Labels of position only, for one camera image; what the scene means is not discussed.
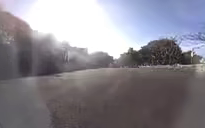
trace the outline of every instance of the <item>sunlight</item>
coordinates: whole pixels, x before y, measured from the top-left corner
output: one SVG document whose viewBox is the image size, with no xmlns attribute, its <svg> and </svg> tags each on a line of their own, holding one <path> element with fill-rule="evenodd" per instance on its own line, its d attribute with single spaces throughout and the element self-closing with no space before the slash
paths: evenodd
<svg viewBox="0 0 205 128">
<path fill-rule="evenodd" d="M 89 52 L 101 50 L 118 57 L 128 48 L 96 0 L 38 0 L 27 22 L 35 30 L 52 33 L 73 46 L 87 47 Z"/>
</svg>

